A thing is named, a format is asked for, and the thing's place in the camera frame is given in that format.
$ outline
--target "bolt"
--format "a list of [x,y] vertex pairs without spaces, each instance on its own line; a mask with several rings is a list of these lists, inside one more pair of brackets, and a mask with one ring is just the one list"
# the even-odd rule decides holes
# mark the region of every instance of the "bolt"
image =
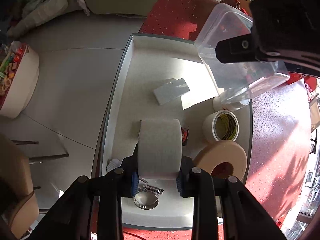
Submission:
[[193,168],[192,168],[192,172],[193,172],[193,173],[201,173],[201,169],[198,168],[198,167],[193,167]]
[[235,177],[235,176],[229,176],[228,180],[231,182],[231,183],[236,183],[238,181],[238,179]]
[[88,177],[87,176],[80,176],[78,178],[78,182],[80,183],[85,183],[87,181]]
[[249,47],[249,42],[247,40],[242,41],[242,47],[247,49]]
[[115,173],[116,174],[122,174],[123,173],[123,169],[122,168],[116,168],[115,169]]
[[280,52],[277,52],[277,51],[268,51],[266,52],[267,55],[269,56],[280,56]]

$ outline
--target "transparent plastic bin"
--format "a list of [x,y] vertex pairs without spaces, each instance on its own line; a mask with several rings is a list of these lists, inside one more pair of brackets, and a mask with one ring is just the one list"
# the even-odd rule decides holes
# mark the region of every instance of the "transparent plastic bin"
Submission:
[[195,46],[206,65],[222,104],[252,99],[286,82],[289,72],[284,62],[244,62],[222,64],[216,58],[219,41],[251,33],[252,19],[224,3],[217,4],[200,31]]

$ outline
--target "red speckled tabletop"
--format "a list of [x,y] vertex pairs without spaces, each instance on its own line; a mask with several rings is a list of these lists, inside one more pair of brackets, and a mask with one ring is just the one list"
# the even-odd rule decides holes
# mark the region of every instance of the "red speckled tabletop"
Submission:
[[[215,0],[158,0],[140,33],[194,41],[216,4]],[[295,204],[308,160],[311,124],[303,82],[282,85],[254,98],[252,114],[252,153],[245,185],[276,220]],[[190,230],[172,235],[127,230],[139,236],[143,234],[146,239],[186,240],[191,234]],[[219,235],[223,239],[222,226],[219,226]]]

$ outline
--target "floor grout line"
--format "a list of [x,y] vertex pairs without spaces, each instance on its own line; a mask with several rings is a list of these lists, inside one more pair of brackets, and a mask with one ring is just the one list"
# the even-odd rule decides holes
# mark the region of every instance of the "floor grout line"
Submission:
[[71,48],[71,49],[57,49],[57,50],[49,50],[49,51],[38,51],[37,53],[48,53],[48,52],[56,52],[56,51],[62,51],[62,50],[73,50],[73,49],[116,49],[116,48]]
[[67,137],[67,136],[65,136],[65,135],[62,135],[62,134],[60,134],[60,133],[58,133],[58,132],[50,129],[49,127],[46,127],[46,126],[43,125],[42,123],[39,123],[39,122],[37,122],[36,120],[32,119],[30,116],[28,116],[28,115],[25,114],[24,112],[21,112],[21,113],[22,113],[23,115],[25,115],[26,117],[30,118],[32,121],[35,121],[35,122],[38,123],[39,125],[42,125],[43,127],[49,129],[50,131],[52,131],[52,132],[54,132],[54,133],[56,133],[56,134],[58,134],[58,135],[61,135],[61,136],[63,136],[64,138],[67,138],[67,139],[69,139],[69,140],[71,140],[71,141],[74,141],[74,142],[79,143],[79,144],[81,144],[81,145],[83,145],[83,146],[86,146],[86,147],[88,147],[88,148],[90,148],[90,149],[92,149],[92,150],[95,150],[95,148],[92,148],[92,147],[87,146],[87,145],[85,145],[85,144],[83,144],[83,143],[77,142],[77,141],[75,141],[75,140],[73,140],[73,139],[71,139],[71,138],[69,138],[69,137]]

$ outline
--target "small white box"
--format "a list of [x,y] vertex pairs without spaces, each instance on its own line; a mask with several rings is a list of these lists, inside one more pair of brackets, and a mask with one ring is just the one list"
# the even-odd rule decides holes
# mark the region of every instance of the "small white box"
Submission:
[[189,91],[190,89],[184,79],[180,78],[156,88],[155,90],[153,90],[153,93],[159,105],[163,105],[176,98],[181,97]]

